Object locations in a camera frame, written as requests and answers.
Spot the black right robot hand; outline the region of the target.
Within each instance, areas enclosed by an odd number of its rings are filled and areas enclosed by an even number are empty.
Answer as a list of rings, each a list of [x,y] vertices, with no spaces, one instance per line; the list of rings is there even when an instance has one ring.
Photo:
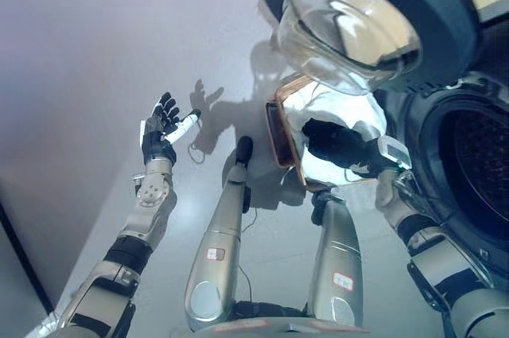
[[[385,170],[397,173],[412,168],[410,153],[399,140],[382,135],[364,143],[352,165],[353,173],[365,178],[377,178]]]

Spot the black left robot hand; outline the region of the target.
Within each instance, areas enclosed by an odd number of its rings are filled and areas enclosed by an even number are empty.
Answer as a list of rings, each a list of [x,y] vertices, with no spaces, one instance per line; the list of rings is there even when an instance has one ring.
[[[177,154],[173,145],[198,123],[201,111],[192,109],[184,118],[179,118],[179,114],[177,101],[165,92],[154,105],[150,117],[140,122],[139,141],[145,165],[159,158],[175,165]]]

